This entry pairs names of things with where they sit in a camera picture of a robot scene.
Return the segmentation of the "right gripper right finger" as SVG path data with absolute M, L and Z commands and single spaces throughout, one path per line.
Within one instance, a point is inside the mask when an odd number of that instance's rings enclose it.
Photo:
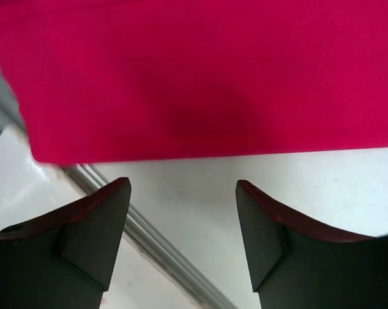
M 246 180 L 236 203 L 262 308 L 388 308 L 388 235 L 332 227 Z

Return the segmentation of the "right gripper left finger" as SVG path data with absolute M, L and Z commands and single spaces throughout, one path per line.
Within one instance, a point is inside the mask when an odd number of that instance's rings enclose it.
M 121 177 L 86 197 L 0 231 L 0 308 L 98 308 L 129 209 Z

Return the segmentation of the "magenta t shirt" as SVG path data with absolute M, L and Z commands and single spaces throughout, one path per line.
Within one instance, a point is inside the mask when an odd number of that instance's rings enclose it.
M 44 163 L 388 147 L 388 1 L 0 1 L 0 69 Z

